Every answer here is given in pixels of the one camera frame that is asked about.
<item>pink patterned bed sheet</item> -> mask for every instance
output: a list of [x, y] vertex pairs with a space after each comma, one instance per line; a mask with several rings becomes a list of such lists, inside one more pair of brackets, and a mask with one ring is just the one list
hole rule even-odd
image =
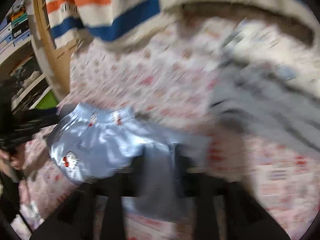
[[[319, 211], [320, 163], [263, 138], [214, 126], [208, 111], [220, 44], [234, 27], [220, 18], [190, 19], [126, 52], [108, 51], [94, 41], [73, 55], [71, 93], [59, 106], [83, 101], [102, 108], [131, 105], [152, 121], [210, 136], [207, 172], [242, 181], [290, 237], [299, 239]], [[31, 199], [43, 218], [75, 189], [48, 159], [43, 136], [52, 128], [27, 144]], [[188, 224], [127, 214], [126, 226], [130, 240], [191, 239]]]

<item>elastic waistband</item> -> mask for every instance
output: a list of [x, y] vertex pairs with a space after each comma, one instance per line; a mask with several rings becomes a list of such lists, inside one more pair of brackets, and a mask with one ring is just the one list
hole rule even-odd
[[71, 114], [87, 119], [88, 121], [94, 120], [98, 123], [115, 125], [135, 118], [134, 111], [130, 106], [112, 111], [109, 109], [95, 108], [87, 103], [79, 103]]

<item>white shelf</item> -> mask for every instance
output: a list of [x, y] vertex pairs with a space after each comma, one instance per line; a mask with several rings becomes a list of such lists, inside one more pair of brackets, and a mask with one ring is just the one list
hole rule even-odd
[[34, 102], [34, 104], [29, 108], [29, 109], [34, 109], [37, 104], [39, 104], [39, 102], [42, 100], [42, 98], [44, 98], [44, 96], [51, 90], [51, 87], [47, 87], [45, 91], [43, 91], [42, 95], [38, 98], [38, 100], [36, 102]]
[[31, 85], [29, 85], [16, 100], [12, 102], [12, 110], [14, 110], [18, 104], [22, 101], [22, 99], [37, 85], [40, 83], [41, 80], [45, 78], [45, 75], [42, 74], [40, 77], [38, 77]]
[[12, 54], [14, 54], [16, 51], [18, 51], [21, 47], [25, 46], [27, 43], [31, 42], [31, 37], [30, 35], [28, 38], [25, 40], [21, 41], [18, 43], [17, 46], [7, 48], [5, 49], [1, 54], [0, 54], [0, 65], [6, 61], [7, 58], [9, 58]]

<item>striped blanket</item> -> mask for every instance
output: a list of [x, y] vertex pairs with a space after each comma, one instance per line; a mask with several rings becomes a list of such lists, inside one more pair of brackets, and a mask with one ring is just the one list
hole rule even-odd
[[[111, 45], [135, 43], [179, 19], [179, 6], [189, 2], [228, 1], [255, 5], [295, 17], [313, 30], [319, 23], [303, 0], [46, 0], [57, 48], [87, 32]], [[178, 8], [176, 13], [170, 9]]]

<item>person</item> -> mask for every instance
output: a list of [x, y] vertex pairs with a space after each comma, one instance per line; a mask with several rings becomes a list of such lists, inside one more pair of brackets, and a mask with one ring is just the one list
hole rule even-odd
[[[0, 150], [0, 236], [3, 239], [19, 239], [9, 224], [20, 209], [19, 183], [11, 180], [11, 167], [22, 170], [25, 161], [25, 143], [16, 147], [16, 153], [10, 156]], [[4, 160], [10, 160], [10, 166]]]

